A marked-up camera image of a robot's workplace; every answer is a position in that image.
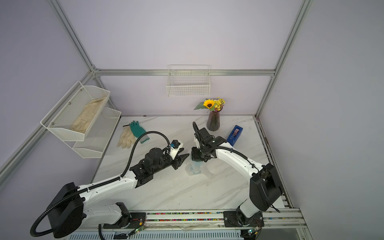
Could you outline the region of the blue plastic wine glass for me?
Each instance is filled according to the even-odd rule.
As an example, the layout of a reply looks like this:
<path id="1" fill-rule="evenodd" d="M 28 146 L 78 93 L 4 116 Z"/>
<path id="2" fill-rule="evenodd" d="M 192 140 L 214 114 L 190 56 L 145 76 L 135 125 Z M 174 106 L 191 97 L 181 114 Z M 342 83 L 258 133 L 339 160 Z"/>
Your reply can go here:
<path id="1" fill-rule="evenodd" d="M 192 162 L 191 162 L 190 173 L 191 173 L 192 175 L 198 175 L 198 174 L 201 174 L 203 163 L 204 163 L 204 162 L 202 162 L 202 161 L 199 161 L 199 162 L 192 161 Z"/>

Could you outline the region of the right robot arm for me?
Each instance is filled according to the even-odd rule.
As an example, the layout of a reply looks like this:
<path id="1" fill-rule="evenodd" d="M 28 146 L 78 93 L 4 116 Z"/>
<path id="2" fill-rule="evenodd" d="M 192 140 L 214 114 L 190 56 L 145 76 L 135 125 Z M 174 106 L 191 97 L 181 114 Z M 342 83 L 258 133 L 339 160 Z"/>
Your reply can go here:
<path id="1" fill-rule="evenodd" d="M 249 180 L 249 196 L 235 211 L 224 212 L 226 223 L 230 226 L 246 227 L 252 223 L 263 225 L 263 212 L 269 208 L 277 210 L 274 203 L 281 200 L 283 184 L 276 167 L 263 165 L 235 150 L 224 138 L 214 137 L 207 129 L 199 129 L 193 123 L 196 146 L 192 148 L 191 159 L 207 162 L 219 159 L 237 170 Z"/>

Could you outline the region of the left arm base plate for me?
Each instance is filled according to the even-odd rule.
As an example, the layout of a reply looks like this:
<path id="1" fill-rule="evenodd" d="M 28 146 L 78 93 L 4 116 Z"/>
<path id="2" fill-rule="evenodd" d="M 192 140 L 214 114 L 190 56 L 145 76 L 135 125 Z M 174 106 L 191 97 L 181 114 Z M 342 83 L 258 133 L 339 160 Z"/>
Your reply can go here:
<path id="1" fill-rule="evenodd" d="M 115 224 L 103 224 L 104 229 L 138 229 L 146 221 L 146 213 L 130 213 L 130 216 L 122 216 Z"/>

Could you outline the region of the green work glove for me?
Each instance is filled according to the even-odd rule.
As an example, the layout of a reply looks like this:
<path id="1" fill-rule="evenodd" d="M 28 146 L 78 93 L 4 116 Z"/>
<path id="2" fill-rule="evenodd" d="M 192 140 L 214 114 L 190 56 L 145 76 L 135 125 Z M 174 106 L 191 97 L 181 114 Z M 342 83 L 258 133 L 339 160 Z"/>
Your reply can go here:
<path id="1" fill-rule="evenodd" d="M 146 133 L 146 131 L 144 130 L 144 128 L 142 128 L 139 124 L 138 121 L 132 121 L 130 124 L 129 124 L 130 128 L 131 128 L 131 131 L 132 133 L 134 134 L 134 136 L 138 139 L 140 136 L 144 135 Z M 145 135 L 144 137 L 142 137 L 140 139 L 140 143 L 143 144 L 144 142 L 148 141 L 150 138 L 148 137 L 148 135 Z"/>

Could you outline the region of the blue tape dispenser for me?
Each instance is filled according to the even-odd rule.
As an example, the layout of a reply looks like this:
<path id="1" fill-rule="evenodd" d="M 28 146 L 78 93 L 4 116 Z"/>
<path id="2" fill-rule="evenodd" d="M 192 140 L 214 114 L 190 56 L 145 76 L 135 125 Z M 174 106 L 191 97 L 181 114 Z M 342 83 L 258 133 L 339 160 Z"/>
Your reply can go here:
<path id="1" fill-rule="evenodd" d="M 231 131 L 231 133 L 229 134 L 229 136 L 227 137 L 227 142 L 232 146 L 234 147 L 237 140 L 240 138 L 241 134 L 242 134 L 242 131 L 243 131 L 243 128 L 238 126 L 238 125 L 235 125 L 235 127 L 233 128 L 233 130 Z"/>

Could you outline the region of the lower white mesh shelf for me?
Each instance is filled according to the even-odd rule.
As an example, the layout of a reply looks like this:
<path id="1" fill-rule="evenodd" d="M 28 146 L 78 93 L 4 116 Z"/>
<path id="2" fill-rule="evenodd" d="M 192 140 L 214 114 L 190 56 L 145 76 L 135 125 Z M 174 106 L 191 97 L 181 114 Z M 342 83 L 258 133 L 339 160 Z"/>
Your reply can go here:
<path id="1" fill-rule="evenodd" d="M 100 159 L 121 118 L 121 112 L 105 107 L 84 141 L 63 141 L 83 159 Z"/>

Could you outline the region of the clear bubble wrap sheet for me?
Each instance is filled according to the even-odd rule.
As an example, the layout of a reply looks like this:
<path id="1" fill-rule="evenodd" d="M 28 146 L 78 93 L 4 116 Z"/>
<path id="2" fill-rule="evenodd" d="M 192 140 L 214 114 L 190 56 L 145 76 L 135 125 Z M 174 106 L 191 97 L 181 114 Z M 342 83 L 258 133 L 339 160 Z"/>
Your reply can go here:
<path id="1" fill-rule="evenodd" d="M 209 173 L 207 163 L 204 161 L 190 161 L 185 167 L 185 170 L 189 176 L 207 175 Z"/>

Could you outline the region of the sunflower bouquet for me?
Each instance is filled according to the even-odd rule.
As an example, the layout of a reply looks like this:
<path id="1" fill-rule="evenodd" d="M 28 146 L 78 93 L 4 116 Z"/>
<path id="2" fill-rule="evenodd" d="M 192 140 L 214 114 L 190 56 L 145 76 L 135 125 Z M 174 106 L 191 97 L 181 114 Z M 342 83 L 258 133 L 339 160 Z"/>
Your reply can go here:
<path id="1" fill-rule="evenodd" d="M 220 112 L 226 104 L 226 101 L 221 98 L 206 99 L 199 103 L 194 110 L 209 110 L 211 112 Z"/>

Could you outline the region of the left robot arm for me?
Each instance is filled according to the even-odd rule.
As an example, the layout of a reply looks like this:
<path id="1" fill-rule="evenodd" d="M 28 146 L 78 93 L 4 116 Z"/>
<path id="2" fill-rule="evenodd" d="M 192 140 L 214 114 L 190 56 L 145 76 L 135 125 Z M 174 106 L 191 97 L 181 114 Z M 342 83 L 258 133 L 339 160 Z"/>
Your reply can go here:
<path id="1" fill-rule="evenodd" d="M 177 170 L 189 156 L 184 148 L 171 148 L 167 153 L 160 148 L 151 149 L 138 164 L 129 168 L 124 177 L 116 176 L 105 181 L 76 187 L 74 183 L 64 186 L 52 201 L 74 193 L 75 196 L 55 207 L 48 218 L 54 238 L 60 239 L 75 232 L 80 227 L 104 225 L 108 229 L 133 228 L 140 224 L 142 217 L 134 220 L 122 202 L 110 206 L 100 202 L 120 192 L 138 188 L 154 177 L 154 174 L 168 167 Z"/>

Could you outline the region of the aluminium front rail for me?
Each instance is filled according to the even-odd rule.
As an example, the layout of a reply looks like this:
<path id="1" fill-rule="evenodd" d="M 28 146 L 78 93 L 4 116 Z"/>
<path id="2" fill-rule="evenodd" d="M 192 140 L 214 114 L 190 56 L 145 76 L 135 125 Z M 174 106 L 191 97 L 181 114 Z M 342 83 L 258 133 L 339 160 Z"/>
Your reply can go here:
<path id="1" fill-rule="evenodd" d="M 311 240 L 300 209 L 268 209 L 245 225 L 223 210 L 148 211 L 126 229 L 82 227 L 68 240 Z"/>

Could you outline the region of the beige work glove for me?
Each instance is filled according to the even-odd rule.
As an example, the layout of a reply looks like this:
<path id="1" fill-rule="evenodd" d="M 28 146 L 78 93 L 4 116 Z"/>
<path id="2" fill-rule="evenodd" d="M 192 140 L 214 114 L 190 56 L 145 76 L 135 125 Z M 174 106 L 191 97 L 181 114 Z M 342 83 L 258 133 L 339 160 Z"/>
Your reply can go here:
<path id="1" fill-rule="evenodd" d="M 130 126 L 123 126 L 123 132 L 117 143 L 117 148 L 129 149 L 135 142 L 136 137 L 134 136 Z"/>

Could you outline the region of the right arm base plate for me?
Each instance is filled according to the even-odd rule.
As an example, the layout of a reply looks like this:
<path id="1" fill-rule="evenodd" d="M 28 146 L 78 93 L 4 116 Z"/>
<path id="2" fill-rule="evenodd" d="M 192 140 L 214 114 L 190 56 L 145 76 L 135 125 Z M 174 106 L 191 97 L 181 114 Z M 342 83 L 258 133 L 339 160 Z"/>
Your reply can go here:
<path id="1" fill-rule="evenodd" d="M 264 227 L 262 212 L 255 213 L 252 217 L 246 217 L 240 211 L 224 211 L 225 227 Z"/>

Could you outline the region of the dark glass flower vase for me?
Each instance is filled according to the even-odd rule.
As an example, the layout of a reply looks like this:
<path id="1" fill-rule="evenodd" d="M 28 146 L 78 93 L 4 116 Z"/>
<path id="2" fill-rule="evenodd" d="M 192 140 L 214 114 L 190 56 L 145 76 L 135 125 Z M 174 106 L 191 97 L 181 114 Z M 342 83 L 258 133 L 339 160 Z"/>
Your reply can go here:
<path id="1" fill-rule="evenodd" d="M 207 121 L 207 129 L 209 131 L 217 131 L 220 128 L 220 112 L 212 111 Z"/>

